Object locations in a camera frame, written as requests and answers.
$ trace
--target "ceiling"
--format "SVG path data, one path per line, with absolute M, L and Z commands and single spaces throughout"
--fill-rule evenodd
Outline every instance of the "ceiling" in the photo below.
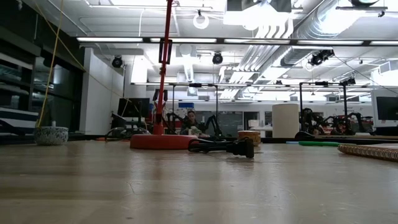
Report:
M 24 0 L 31 7 L 36 8 L 35 2 L 44 12 L 47 19 L 54 24 L 59 23 L 59 7 L 61 0 Z M 295 29 L 298 23 L 322 0 L 299 0 L 302 1 L 303 11 L 291 15 L 294 19 Z M 150 4 L 149 1 L 140 0 L 65 0 L 64 13 L 67 16 L 63 19 L 62 30 L 70 36 L 110 36 L 110 37 L 162 37 L 165 27 L 164 10 L 143 10 L 143 9 L 116 9 L 89 7 L 88 4 L 108 5 L 142 5 Z M 163 4 L 166 1 L 151 1 L 152 5 Z M 172 37 L 254 37 L 256 30 L 246 30 L 243 26 L 229 26 L 223 24 L 223 15 L 226 0 L 179 0 L 181 6 L 196 6 L 202 8 L 202 13 L 209 16 L 209 25 L 206 29 L 198 29 L 193 25 L 193 17 L 197 10 L 175 10 L 175 18 L 171 20 L 170 36 Z M 398 37 L 398 13 L 390 10 L 386 16 L 380 18 L 379 12 L 368 13 L 360 17 L 351 27 L 337 36 L 339 39 L 396 39 Z M 143 49 L 146 58 L 151 64 L 148 70 L 149 80 L 159 79 L 158 53 L 159 46 L 156 44 L 98 44 L 101 54 L 111 58 L 117 49 Z M 212 73 L 217 75 L 222 65 L 237 64 L 244 57 L 248 50 L 247 45 L 195 45 L 200 59 L 193 64 L 193 71 L 196 74 Z M 220 51 L 224 57 L 222 65 L 213 65 L 211 58 L 214 52 Z M 285 83 L 298 84 L 302 81 L 332 80 L 344 73 L 357 69 L 365 76 L 370 76 L 370 71 L 377 68 L 374 64 L 384 63 L 389 58 L 398 58 L 398 48 L 394 47 L 335 47 L 336 57 L 333 57 L 315 67 L 312 71 L 308 68 L 306 60 L 297 65 L 297 68 L 288 70 L 284 75 L 287 78 L 279 77 Z M 173 48 L 171 64 L 167 67 L 167 76 L 176 77 L 178 73 L 183 74 L 183 63 L 175 56 L 176 46 Z M 134 57 L 124 56 L 127 63 L 132 63 Z M 357 83 L 369 83 L 367 78 L 361 75 L 356 76 Z

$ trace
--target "table surface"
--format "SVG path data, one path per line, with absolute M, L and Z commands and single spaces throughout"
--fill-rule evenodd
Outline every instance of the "table surface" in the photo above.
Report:
M 0 223 L 397 223 L 397 163 L 335 147 L 256 151 L 2 146 Z

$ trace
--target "computer screen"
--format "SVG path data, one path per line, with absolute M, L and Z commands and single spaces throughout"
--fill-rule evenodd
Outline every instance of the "computer screen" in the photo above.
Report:
M 376 97 L 379 120 L 398 120 L 398 97 Z
M 141 116 L 146 118 L 149 115 L 149 98 L 129 98 L 129 102 L 126 99 L 119 100 L 118 115 L 125 118 L 138 118 L 139 107 L 141 104 Z

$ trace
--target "black cable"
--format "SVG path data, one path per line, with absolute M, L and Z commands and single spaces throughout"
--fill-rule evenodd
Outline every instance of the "black cable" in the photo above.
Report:
M 381 86 L 381 87 L 383 87 L 383 88 L 385 88 L 385 89 L 387 89 L 387 90 L 389 90 L 389 91 L 391 91 L 391 92 L 393 92 L 393 93 L 395 93 L 395 94 L 398 95 L 398 93 L 397 93 L 396 91 L 391 90 L 391 89 L 389 89 L 389 88 L 387 88 L 387 87 L 385 87 L 385 86 L 382 86 L 382 85 L 378 84 L 377 82 L 373 81 L 371 78 L 369 78 L 369 77 L 367 77 L 366 75 L 364 75 L 364 74 L 362 74 L 361 72 L 359 72 L 357 69 L 351 67 L 351 66 L 348 65 L 346 62 L 344 62 L 342 59 L 340 59 L 339 57 L 337 57 L 337 55 L 335 55 L 335 57 L 336 57 L 340 62 L 343 62 L 345 65 L 347 65 L 350 69 L 354 70 L 354 71 L 357 72 L 358 74 L 362 75 L 363 77 L 367 78 L 368 80 L 371 80 L 371 81 L 374 82 L 375 84 L 377 84 L 377 85 L 379 85 L 379 86 Z

